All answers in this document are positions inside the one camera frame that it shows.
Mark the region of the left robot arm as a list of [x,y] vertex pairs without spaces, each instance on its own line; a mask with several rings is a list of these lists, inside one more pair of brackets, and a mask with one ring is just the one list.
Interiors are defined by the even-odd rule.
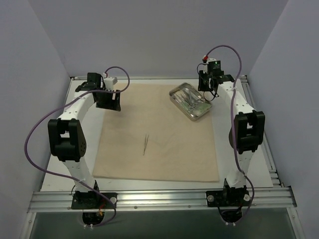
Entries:
[[100,205],[101,197],[97,182],[89,172],[85,161],[87,142],[81,126],[88,110],[96,108],[121,111],[120,94],[115,92],[116,77],[106,74],[88,73],[87,81],[74,92],[71,105],[67,106],[57,119],[48,122],[50,151],[68,169],[75,183],[75,193],[83,197],[83,204],[89,209]]

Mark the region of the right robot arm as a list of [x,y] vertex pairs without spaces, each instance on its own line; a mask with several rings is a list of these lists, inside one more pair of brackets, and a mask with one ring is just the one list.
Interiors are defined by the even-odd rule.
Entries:
[[246,101],[236,87],[236,80],[221,70],[219,60],[205,56],[201,66],[203,69],[197,71],[198,90],[222,99],[230,109],[229,143],[234,151],[235,166],[225,179],[221,199],[231,206],[239,200],[238,191],[246,190],[251,158],[263,142],[265,114]]

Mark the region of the curved metal tweezers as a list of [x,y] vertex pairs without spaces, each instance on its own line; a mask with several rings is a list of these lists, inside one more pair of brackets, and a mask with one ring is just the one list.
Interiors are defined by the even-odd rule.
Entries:
[[148,139],[149,139],[149,134],[146,134],[145,141],[144,141],[144,148],[143,148],[143,156],[145,155],[145,151],[146,151],[147,144],[148,144]]

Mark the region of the beige surgical wrap cloth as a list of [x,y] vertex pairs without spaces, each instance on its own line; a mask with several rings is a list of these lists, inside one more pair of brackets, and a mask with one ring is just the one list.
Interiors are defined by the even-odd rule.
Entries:
[[171,85],[131,84],[121,94],[121,111],[105,112],[95,177],[219,180],[211,114],[191,121],[171,102],[171,89]]

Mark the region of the metal instrument tray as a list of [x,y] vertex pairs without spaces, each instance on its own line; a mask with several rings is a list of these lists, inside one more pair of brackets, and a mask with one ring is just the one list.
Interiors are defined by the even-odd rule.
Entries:
[[[174,98],[174,93],[176,93],[179,90],[186,90],[190,91],[195,98],[201,100],[199,105],[191,112],[187,112],[184,110],[181,105],[175,100]],[[186,116],[188,117],[191,121],[197,121],[200,118],[202,118],[205,114],[207,114],[212,105],[211,102],[206,100],[204,95],[200,93],[193,85],[191,85],[188,82],[182,83],[181,85],[175,87],[169,92],[169,98],[172,101],[172,103]]]

